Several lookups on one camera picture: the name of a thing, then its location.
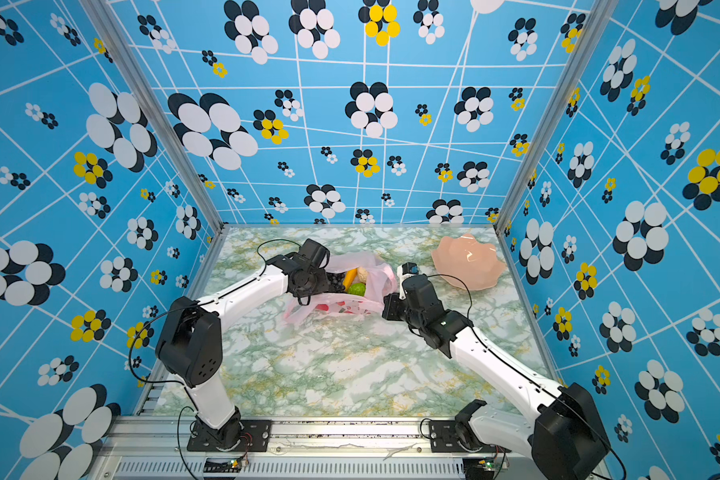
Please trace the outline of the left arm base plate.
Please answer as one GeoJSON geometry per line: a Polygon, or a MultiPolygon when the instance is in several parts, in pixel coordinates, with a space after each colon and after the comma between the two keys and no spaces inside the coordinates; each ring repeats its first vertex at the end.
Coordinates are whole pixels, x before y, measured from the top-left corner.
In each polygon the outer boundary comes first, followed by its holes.
{"type": "Polygon", "coordinates": [[[199,420],[192,422],[187,450],[190,452],[266,452],[271,436],[271,420],[231,419],[220,429],[199,420]]]}

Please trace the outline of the green fake lime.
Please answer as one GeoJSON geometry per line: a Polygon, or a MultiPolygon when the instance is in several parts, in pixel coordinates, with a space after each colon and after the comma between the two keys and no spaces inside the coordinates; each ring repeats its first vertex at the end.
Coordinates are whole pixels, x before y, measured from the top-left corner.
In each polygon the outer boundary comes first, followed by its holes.
{"type": "Polygon", "coordinates": [[[366,294],[366,284],[360,282],[353,283],[346,292],[350,295],[363,297],[366,294]]]}

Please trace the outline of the pink plastic bag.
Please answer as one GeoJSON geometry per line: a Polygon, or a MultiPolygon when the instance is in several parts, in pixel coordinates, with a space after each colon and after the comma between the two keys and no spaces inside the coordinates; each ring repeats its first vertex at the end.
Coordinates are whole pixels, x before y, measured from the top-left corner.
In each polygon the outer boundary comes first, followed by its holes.
{"type": "Polygon", "coordinates": [[[313,312],[380,314],[384,297],[398,292],[392,267],[371,251],[331,257],[325,270],[328,291],[290,300],[283,313],[285,322],[302,323],[313,312]]]}

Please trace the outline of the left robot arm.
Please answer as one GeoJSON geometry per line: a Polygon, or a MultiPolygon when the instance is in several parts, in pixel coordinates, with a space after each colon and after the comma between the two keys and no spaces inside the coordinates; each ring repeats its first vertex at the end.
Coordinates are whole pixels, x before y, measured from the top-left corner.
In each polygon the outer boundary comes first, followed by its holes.
{"type": "Polygon", "coordinates": [[[202,450],[230,451],[250,437],[241,423],[239,408],[222,384],[222,336],[232,324],[260,305],[289,294],[299,306],[329,291],[329,250],[307,239],[298,250],[264,261],[260,272],[192,300],[182,296],[166,313],[156,344],[157,358],[179,378],[192,406],[192,430],[202,450]]]}

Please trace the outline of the pink scalloped plastic plate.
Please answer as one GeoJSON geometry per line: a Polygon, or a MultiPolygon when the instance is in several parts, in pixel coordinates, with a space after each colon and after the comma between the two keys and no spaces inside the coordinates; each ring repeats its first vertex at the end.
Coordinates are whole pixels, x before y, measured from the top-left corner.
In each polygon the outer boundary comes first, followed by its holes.
{"type": "Polygon", "coordinates": [[[499,259],[497,247],[481,243],[471,234],[444,237],[431,257],[439,278],[462,290],[493,288],[507,270],[499,259]]]}

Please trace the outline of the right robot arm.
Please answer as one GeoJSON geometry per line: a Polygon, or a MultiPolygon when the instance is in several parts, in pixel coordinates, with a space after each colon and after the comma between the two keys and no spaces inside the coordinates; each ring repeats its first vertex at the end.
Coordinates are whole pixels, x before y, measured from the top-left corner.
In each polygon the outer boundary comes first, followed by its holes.
{"type": "Polygon", "coordinates": [[[591,394],[564,386],[515,359],[481,333],[467,315],[447,309],[430,279],[409,275],[384,298],[382,316],[404,322],[426,344],[487,381],[520,412],[502,420],[475,399],[454,418],[459,447],[471,453],[494,446],[531,459],[547,479],[586,479],[612,453],[591,394]]]}

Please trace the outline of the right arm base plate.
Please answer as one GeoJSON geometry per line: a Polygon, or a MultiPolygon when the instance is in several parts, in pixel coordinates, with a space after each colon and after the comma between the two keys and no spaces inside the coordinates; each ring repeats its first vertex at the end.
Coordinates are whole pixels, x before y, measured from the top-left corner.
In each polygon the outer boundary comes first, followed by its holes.
{"type": "Polygon", "coordinates": [[[482,443],[468,429],[455,420],[423,420],[421,434],[429,440],[433,453],[487,454],[505,452],[503,447],[482,443]]]}

